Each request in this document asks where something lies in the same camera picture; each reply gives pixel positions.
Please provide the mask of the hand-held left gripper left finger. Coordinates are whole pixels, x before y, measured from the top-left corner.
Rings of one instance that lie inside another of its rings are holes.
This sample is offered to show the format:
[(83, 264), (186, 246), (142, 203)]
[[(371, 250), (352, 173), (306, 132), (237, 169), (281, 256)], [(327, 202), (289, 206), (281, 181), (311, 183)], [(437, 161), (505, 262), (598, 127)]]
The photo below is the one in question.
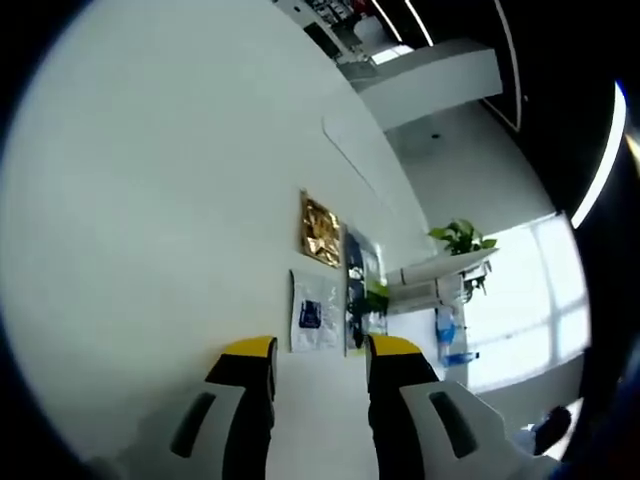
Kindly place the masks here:
[(264, 479), (271, 433), (278, 340), (229, 344), (205, 379), (139, 424), (133, 442), (92, 460), (94, 479)]

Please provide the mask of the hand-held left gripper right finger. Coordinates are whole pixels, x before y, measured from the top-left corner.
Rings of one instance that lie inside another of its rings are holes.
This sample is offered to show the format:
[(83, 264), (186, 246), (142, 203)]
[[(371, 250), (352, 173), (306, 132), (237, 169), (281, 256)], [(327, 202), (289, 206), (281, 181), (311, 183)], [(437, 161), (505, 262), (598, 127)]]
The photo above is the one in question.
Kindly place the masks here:
[(441, 380), (420, 348), (366, 338), (368, 419), (382, 479), (548, 479), (557, 460), (534, 456), (503, 417), (460, 383)]

